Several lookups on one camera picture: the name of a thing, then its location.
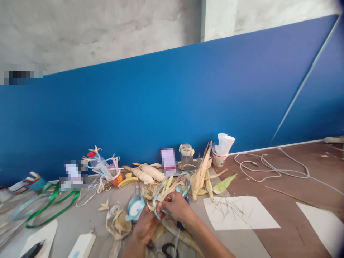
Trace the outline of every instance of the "table surface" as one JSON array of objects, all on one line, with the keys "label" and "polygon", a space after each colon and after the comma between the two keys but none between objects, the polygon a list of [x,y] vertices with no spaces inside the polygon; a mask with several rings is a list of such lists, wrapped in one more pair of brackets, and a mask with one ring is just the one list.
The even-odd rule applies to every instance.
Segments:
[{"label": "table surface", "polygon": [[[210,168],[210,174],[215,174],[215,171],[212,168]],[[219,178],[212,179],[212,185],[215,185],[218,182],[220,182]],[[93,194],[92,191],[93,189],[90,189],[86,196],[81,200],[81,204],[83,203],[83,201],[86,201]],[[136,193],[139,193],[139,189],[136,189],[135,183],[128,184],[121,189],[112,188],[108,192],[103,191],[100,194],[96,194],[93,197],[93,199],[83,207],[78,208],[76,206],[72,206],[71,208],[69,208],[66,212],[64,212],[61,216],[57,218],[58,228],[49,257],[68,257],[79,235],[86,234],[92,229],[95,229],[96,240],[92,247],[89,258],[109,257],[114,240],[111,235],[109,236],[109,233],[105,229],[107,211],[98,211],[97,209],[100,207],[100,204],[105,203],[107,199],[109,200],[110,207],[117,204],[118,202],[121,204],[122,207],[125,207],[129,202],[130,198],[135,194],[135,191]],[[18,207],[20,203],[23,203],[31,196],[34,196],[34,193],[23,193],[6,201],[4,203],[4,208],[10,207],[13,209],[10,209],[8,212],[0,215],[0,224],[1,220],[6,219],[6,217],[8,217],[14,211],[14,207]],[[225,194],[222,194],[221,196],[230,195],[226,191]],[[198,200],[194,202],[192,201],[192,197],[190,196],[190,206],[194,209],[194,211],[201,218],[201,220],[211,229],[214,235],[234,255],[236,255],[236,257],[270,257],[253,230],[215,231],[205,211],[205,207],[202,200],[203,198],[208,197],[208,195],[199,196]],[[46,219],[50,218],[52,215],[56,214],[61,209],[68,206],[70,201],[71,198],[67,199],[61,204],[57,204],[52,206],[51,208],[48,208],[45,212],[41,214],[40,217],[35,219],[34,224],[38,224],[40,221],[45,221]],[[42,201],[41,203],[35,203],[34,205],[36,205],[36,207],[37,205],[42,205]],[[0,257],[19,257],[20,252],[26,243],[26,239],[38,230],[39,229],[26,229],[22,227],[21,231],[11,240],[11,242],[0,253]],[[160,249],[163,243],[170,242],[172,239],[172,234],[170,234],[169,232],[165,233],[157,241],[156,248]],[[122,244],[121,253],[124,249],[125,243],[126,241],[124,241]],[[178,249],[181,257],[195,256],[194,250],[183,243],[178,244]]]}]

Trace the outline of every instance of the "wooden floor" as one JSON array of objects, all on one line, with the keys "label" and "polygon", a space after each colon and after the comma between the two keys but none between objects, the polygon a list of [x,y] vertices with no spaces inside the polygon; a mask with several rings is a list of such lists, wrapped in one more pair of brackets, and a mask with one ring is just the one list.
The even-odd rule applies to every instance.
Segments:
[{"label": "wooden floor", "polygon": [[[340,151],[321,142],[284,147],[283,150],[307,166],[311,176],[344,192],[344,161],[339,160],[342,157]],[[321,157],[321,155],[326,155],[325,152],[338,158],[330,155]],[[304,171],[301,165],[277,149],[250,152],[250,154],[268,154],[265,159],[279,169]],[[264,185],[291,194],[319,208],[330,210],[342,221],[344,221],[344,196],[311,178],[301,179],[283,175],[279,178],[266,179],[260,183],[249,181],[246,179],[248,177],[240,170],[239,164],[234,161],[234,157],[235,155],[229,156],[222,168],[214,167],[214,169],[219,173],[228,168],[228,171],[220,176],[222,180],[237,173],[238,176],[228,187],[231,195],[256,196],[281,226],[280,229],[255,230],[270,256],[272,258],[331,257],[297,206],[297,200],[268,189]],[[260,162],[259,157],[241,154],[237,160],[240,162],[257,162],[259,167],[245,164],[252,169],[268,169]],[[275,175],[274,172],[245,172],[256,180]]]}]

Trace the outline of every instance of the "white cup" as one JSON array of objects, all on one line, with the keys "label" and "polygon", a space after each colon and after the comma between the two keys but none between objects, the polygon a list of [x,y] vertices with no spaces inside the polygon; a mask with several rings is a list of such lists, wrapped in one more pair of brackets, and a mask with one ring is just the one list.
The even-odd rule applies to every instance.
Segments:
[{"label": "white cup", "polygon": [[228,156],[228,154],[225,156],[217,155],[213,149],[212,150],[212,163],[217,167],[222,167],[223,164],[225,163],[227,156]]}]

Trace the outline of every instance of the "jar lid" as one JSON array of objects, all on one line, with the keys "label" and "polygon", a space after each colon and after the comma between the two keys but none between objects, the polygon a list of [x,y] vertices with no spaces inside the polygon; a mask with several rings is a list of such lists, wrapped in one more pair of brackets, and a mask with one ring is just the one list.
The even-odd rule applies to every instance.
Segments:
[{"label": "jar lid", "polygon": [[195,150],[192,148],[190,144],[182,144],[179,146],[179,152],[183,156],[193,156],[195,153]]}]

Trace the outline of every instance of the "electrical cord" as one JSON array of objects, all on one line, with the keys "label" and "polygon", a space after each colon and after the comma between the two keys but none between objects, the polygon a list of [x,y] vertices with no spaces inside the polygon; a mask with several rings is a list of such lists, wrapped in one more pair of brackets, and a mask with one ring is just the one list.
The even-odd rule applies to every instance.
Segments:
[{"label": "electrical cord", "polygon": [[[308,170],[308,168],[307,168],[304,164],[302,164],[301,162],[297,161],[296,159],[293,159],[292,157],[290,157],[287,153],[285,153],[285,151],[283,151],[283,150],[281,149],[281,147],[276,146],[276,148],[277,148],[278,150],[282,151],[288,158],[290,158],[291,160],[293,160],[293,161],[295,161],[296,163],[298,163],[298,164],[300,164],[301,166],[303,166],[303,167],[305,168],[305,172],[301,172],[301,171],[297,171],[297,170],[290,170],[290,169],[277,169],[277,168],[275,168],[274,166],[272,166],[272,165],[264,158],[264,156],[267,156],[267,154],[256,155],[256,154],[250,154],[250,153],[239,153],[239,154],[237,154],[237,155],[234,157],[234,160],[235,160],[236,163],[238,163],[238,164],[240,165],[241,171],[242,171],[246,176],[248,176],[249,178],[251,178],[253,181],[256,181],[256,182],[263,182],[265,179],[268,179],[268,178],[281,177],[282,174],[284,174],[284,175],[287,175],[287,176],[292,176],[292,177],[297,177],[297,178],[311,178],[311,179],[314,179],[315,181],[318,181],[319,183],[322,183],[322,184],[324,184],[324,185],[326,185],[326,186],[332,188],[333,190],[337,191],[337,192],[340,193],[341,195],[344,195],[344,193],[342,193],[341,191],[339,191],[337,188],[334,188],[333,186],[331,186],[331,185],[329,185],[329,184],[326,184],[326,183],[324,183],[323,181],[320,181],[319,179],[316,179],[316,178],[310,176],[309,170]],[[239,155],[243,155],[243,154],[245,154],[245,155],[250,155],[250,156],[255,156],[255,157],[259,157],[259,158],[261,159],[261,162],[262,162],[265,166],[267,166],[268,168],[270,168],[271,170],[255,170],[255,169],[250,169],[250,168],[248,168],[247,166],[245,166],[245,165],[243,165],[243,164],[244,164],[244,163],[251,163],[251,164],[253,164],[253,165],[257,166],[257,167],[258,167],[258,164],[257,164],[256,162],[254,162],[254,161],[243,161],[243,162],[237,161],[237,157],[238,157]],[[245,171],[243,170],[243,167],[246,168],[247,170],[254,171],[254,172],[276,172],[276,173],[278,173],[278,175],[276,175],[276,176],[268,176],[268,177],[263,178],[262,180],[256,180],[256,179],[254,179],[253,177],[251,177],[251,176],[249,176],[248,174],[246,174]],[[303,176],[296,176],[296,175],[289,174],[289,173],[287,173],[287,172],[296,172],[296,173],[302,174]]]},{"label": "electrical cord", "polygon": [[[93,182],[87,187],[87,191],[83,195],[79,195],[79,198],[78,198],[78,200],[76,201],[76,204],[75,204],[76,207],[80,208],[80,207],[84,206],[85,204],[87,204],[96,195],[97,188],[98,188],[98,186],[100,184],[100,182],[96,183],[98,180],[100,181],[100,176],[97,176],[93,180]],[[95,189],[94,194],[84,204],[78,205],[78,202],[87,194],[87,192],[89,191],[90,188],[94,188]]]}]

